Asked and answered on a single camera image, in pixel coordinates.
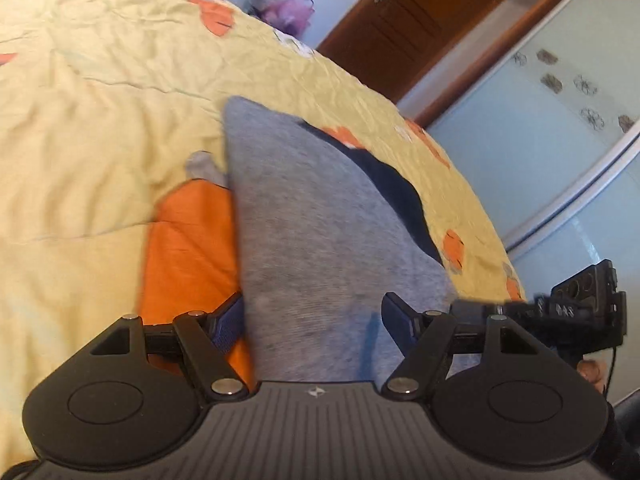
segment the black device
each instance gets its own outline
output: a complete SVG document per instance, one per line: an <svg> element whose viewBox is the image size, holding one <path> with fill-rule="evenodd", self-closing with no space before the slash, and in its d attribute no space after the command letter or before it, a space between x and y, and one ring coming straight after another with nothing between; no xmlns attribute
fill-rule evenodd
<svg viewBox="0 0 640 480"><path fill-rule="evenodd" d="M455 301L445 314L386 294L383 323L404 359L380 391L264 381L250 392L223 355L242 331L239 294L168 325L124 317L27 398L40 461L21 478L606 478L590 462L606 401L572 367L622 344L626 300L608 260L570 282L587 274L594 301ZM478 366L446 379L454 354L475 352Z"/></svg>

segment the orange flower print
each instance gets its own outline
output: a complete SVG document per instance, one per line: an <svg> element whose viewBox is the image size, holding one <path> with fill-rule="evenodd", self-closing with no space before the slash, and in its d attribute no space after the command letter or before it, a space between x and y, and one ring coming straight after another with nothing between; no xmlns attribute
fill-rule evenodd
<svg viewBox="0 0 640 480"><path fill-rule="evenodd" d="M445 259L449 262L449 269L456 274L462 272L462 262L465 257L465 245L458 234L449 229L444 235L442 241L442 252Z"/></svg>
<svg viewBox="0 0 640 480"><path fill-rule="evenodd" d="M449 164L449 161L446 158L444 158L442 155L440 155L440 152L436 148L435 144L433 143L431 138L424 133L424 130L420 126L418 126L418 124L414 123L413 121L410 121L409 119L405 119L404 122L409 127L409 129L422 142L424 142L424 144L427 146L427 148L431 152L431 155L433 155L437 160L439 160L442 164L444 164L447 169L450 169L451 165Z"/></svg>
<svg viewBox="0 0 640 480"><path fill-rule="evenodd" d="M4 65L5 63L9 63L16 56L17 54L15 52L12 54L0 54L0 66Z"/></svg>
<svg viewBox="0 0 640 480"><path fill-rule="evenodd" d="M344 126L338 126L335 130L328 128L327 126L322 129L327 135L331 135L335 140L339 140L347 148L359 148L364 149L364 146L358 139L351 133L350 129Z"/></svg>
<svg viewBox="0 0 640 480"><path fill-rule="evenodd" d="M513 275L513 269L508 264L502 264L504 273L507 275L507 292L513 301L522 301L522 293L520 292L520 284Z"/></svg>
<svg viewBox="0 0 640 480"><path fill-rule="evenodd" d="M233 9L210 0L188 0L200 7L200 19L216 36L224 36L234 26Z"/></svg>

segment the door panel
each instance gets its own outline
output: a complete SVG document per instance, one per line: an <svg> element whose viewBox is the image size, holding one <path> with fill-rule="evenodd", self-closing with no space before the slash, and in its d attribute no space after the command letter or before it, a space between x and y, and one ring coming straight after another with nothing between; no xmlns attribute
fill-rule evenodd
<svg viewBox="0 0 640 480"><path fill-rule="evenodd" d="M498 1L361 0L318 50L397 101Z"/></svg>

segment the hand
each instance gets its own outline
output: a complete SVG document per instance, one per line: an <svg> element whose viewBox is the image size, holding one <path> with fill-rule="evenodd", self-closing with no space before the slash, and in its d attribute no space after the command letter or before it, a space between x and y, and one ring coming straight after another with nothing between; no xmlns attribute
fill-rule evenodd
<svg viewBox="0 0 640 480"><path fill-rule="evenodd" d="M607 380L607 364L604 361L584 360L578 363L578 373L587 379L600 393Z"/></svg>

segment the pink plastic bag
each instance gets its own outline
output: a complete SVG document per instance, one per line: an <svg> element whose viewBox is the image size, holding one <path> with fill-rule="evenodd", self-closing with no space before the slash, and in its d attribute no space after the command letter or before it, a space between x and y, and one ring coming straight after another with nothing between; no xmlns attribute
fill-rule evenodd
<svg viewBox="0 0 640 480"><path fill-rule="evenodd" d="M309 18L314 12L313 0L273 0L260 17L271 27L299 38L309 26Z"/></svg>

